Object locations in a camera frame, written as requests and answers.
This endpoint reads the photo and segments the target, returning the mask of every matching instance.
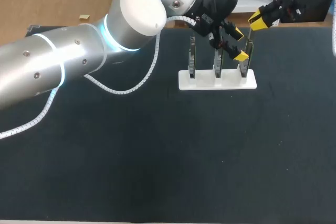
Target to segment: black table surface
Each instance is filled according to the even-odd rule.
[[[137,92],[65,83],[36,127],[0,142],[0,219],[126,222],[336,221],[336,59],[331,29],[258,33],[258,88],[178,89],[189,29],[166,29]],[[197,37],[197,68],[213,50]],[[154,41],[93,74],[115,89],[145,75]],[[225,66],[235,67],[225,59]],[[48,94],[0,112],[33,119]]]

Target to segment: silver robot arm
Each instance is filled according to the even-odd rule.
[[[113,0],[93,24],[59,28],[0,47],[0,108],[123,62],[196,0]]]

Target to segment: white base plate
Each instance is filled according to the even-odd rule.
[[[257,82],[252,69],[242,78],[238,69],[223,69],[222,78],[215,78],[215,71],[196,70],[196,78],[190,79],[189,71],[178,72],[180,90],[239,90],[256,89]]]

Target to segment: small yellow object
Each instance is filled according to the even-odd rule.
[[[257,31],[257,30],[262,30],[262,29],[266,29],[268,28],[268,26],[265,24],[264,20],[262,19],[262,17],[260,17],[259,19],[257,19],[256,21],[254,21],[253,23],[250,24],[250,27],[253,31]]]
[[[257,30],[262,30],[265,28],[268,28],[268,26],[265,24],[264,20],[262,19],[262,17],[259,17],[256,21],[251,22],[252,19],[254,19],[255,17],[257,17],[258,15],[260,15],[260,10],[258,9],[258,11],[256,11],[256,13],[254,13],[252,15],[252,17],[248,20],[248,22],[250,23],[250,27],[253,31],[257,31]]]
[[[82,14],[82,15],[79,16],[79,19],[89,19],[89,17],[90,17],[90,15]]]
[[[235,60],[238,60],[238,61],[240,61],[240,62],[243,62],[243,61],[245,61],[245,60],[247,60],[247,59],[248,59],[248,54],[245,53],[244,51],[241,51],[241,52],[240,52],[240,55],[238,55],[238,56],[235,58]]]
[[[236,27],[236,31],[241,34],[241,38],[238,40],[238,41],[240,41],[244,37],[244,34],[237,27]]]
[[[258,9],[258,11],[256,11],[256,13],[254,13],[254,14],[252,15],[252,17],[251,17],[248,21],[250,22],[251,19],[257,17],[258,15],[260,15],[260,10],[259,10],[259,9]]]

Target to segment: white cable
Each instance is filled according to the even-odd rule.
[[[46,116],[48,110],[51,107],[51,104],[53,103],[53,100],[55,98],[55,95],[56,95],[57,91],[58,91],[58,88],[55,88],[51,91],[46,105],[44,106],[41,113],[35,119],[31,120],[29,123],[26,123],[22,126],[19,126],[17,128],[12,129],[12,130],[0,133],[0,140],[4,139],[6,137],[9,137],[9,136],[13,136],[15,134],[18,134],[20,132],[26,131],[27,129],[29,129],[29,128],[35,126],[36,124],[38,124]]]
[[[334,17],[332,21],[332,52],[336,57],[336,0],[334,1]]]
[[[185,16],[174,16],[174,17],[170,17],[167,19],[167,22],[170,21],[174,21],[174,20],[181,20],[181,21],[185,21],[187,23],[189,23],[192,26],[196,25],[196,21],[185,17]],[[155,44],[155,53],[154,53],[154,59],[153,62],[151,64],[151,67],[149,68],[149,71],[147,72],[147,74],[145,75],[145,77],[133,88],[129,89],[129,90],[125,90],[125,91],[117,91],[117,90],[113,90],[110,89],[108,87],[106,87],[104,84],[100,83],[99,81],[97,81],[95,78],[93,78],[92,76],[86,74],[84,77],[87,78],[88,80],[90,80],[91,82],[93,82],[95,85],[97,85],[98,87],[104,89],[106,92],[112,93],[112,94],[118,94],[118,95],[125,95],[125,94],[129,94],[134,92],[135,90],[139,89],[142,85],[144,85],[144,83],[148,80],[149,76],[152,74],[154,67],[156,65],[157,62],[157,58],[159,55],[159,48],[160,48],[160,34],[157,34],[156,36],[156,44]]]

